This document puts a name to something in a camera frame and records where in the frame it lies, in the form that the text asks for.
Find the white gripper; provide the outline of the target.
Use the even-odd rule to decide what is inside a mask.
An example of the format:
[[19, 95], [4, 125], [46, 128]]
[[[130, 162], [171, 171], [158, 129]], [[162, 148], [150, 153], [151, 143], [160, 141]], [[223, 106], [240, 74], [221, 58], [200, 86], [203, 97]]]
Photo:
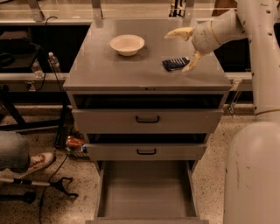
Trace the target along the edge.
[[182, 27], [169, 31], [164, 37], [166, 39], [181, 38], [187, 41], [191, 36], [195, 51], [192, 54], [189, 64], [182, 69], [183, 72], [194, 69], [205, 54], [213, 52], [221, 45], [214, 33], [212, 20], [198, 24], [196, 28]]

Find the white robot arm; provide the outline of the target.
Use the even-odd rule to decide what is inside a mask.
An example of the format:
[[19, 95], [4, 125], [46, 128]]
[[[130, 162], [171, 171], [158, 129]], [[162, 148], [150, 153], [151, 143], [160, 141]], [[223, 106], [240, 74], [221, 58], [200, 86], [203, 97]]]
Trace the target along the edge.
[[223, 224], [280, 224], [279, 0], [234, 1], [235, 10], [165, 36], [192, 41], [185, 72], [221, 45], [248, 39], [255, 121], [236, 133], [227, 153]]

